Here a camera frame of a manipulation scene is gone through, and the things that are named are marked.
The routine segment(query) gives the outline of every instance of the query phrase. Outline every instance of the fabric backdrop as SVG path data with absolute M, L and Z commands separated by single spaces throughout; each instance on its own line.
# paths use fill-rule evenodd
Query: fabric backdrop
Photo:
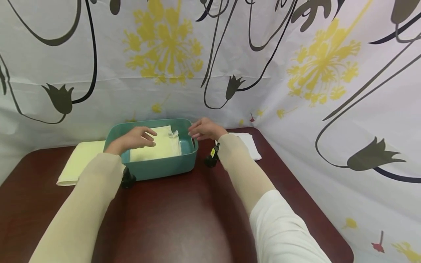
M 421 262 L 419 2 L 2 1 L 0 182 L 35 149 L 207 116 L 257 127 L 356 261 Z

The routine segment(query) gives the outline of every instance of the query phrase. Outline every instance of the wooden table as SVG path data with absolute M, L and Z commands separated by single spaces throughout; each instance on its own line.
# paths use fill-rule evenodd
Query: wooden table
M 333 263 L 352 263 L 336 231 L 261 133 L 253 134 L 257 163 Z M 98 263 L 255 263 L 247 215 L 219 163 L 204 165 L 213 142 L 201 141 L 193 171 L 120 189 L 105 215 L 95 246 Z M 73 187 L 56 181 L 74 147 L 25 156 L 0 187 L 0 262 L 27 263 Z

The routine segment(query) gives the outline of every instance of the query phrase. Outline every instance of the left hand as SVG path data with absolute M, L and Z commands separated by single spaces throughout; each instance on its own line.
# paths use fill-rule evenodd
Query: left hand
M 154 147 L 154 139 L 149 135 L 157 133 L 148 127 L 135 127 L 125 135 L 115 139 L 105 150 L 106 153 L 121 155 L 123 152 L 143 147 Z

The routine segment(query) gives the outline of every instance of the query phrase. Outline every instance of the teal plastic bin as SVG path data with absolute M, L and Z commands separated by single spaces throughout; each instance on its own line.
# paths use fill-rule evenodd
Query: teal plastic bin
M 197 149 L 199 144 L 188 135 L 188 128 L 192 123 L 187 119 L 166 119 L 150 120 L 142 122 L 121 123 L 114 126 L 108 133 L 105 141 L 104 150 L 109 144 L 123 136 L 131 129 L 137 126 L 146 126 L 156 128 L 171 125 L 172 132 L 178 130 L 181 142 L 181 155 L 155 160 L 140 162 L 130 162 L 130 151 L 121 154 L 122 163 L 128 168 L 130 174 L 135 176 L 136 181 L 149 180 L 154 178 L 166 177 L 180 173 L 186 173 L 193 169 L 196 161 Z

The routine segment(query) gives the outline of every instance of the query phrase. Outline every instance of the sleeve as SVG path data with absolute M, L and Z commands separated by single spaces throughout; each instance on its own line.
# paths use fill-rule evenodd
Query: sleeve
M 330 263 L 240 138 L 219 139 L 218 156 L 250 216 L 259 263 Z
M 250 225 L 259 263 L 330 263 L 278 190 L 262 196 L 251 212 Z
M 123 177 L 117 155 L 100 153 L 84 169 L 29 263 L 90 263 L 96 236 Z

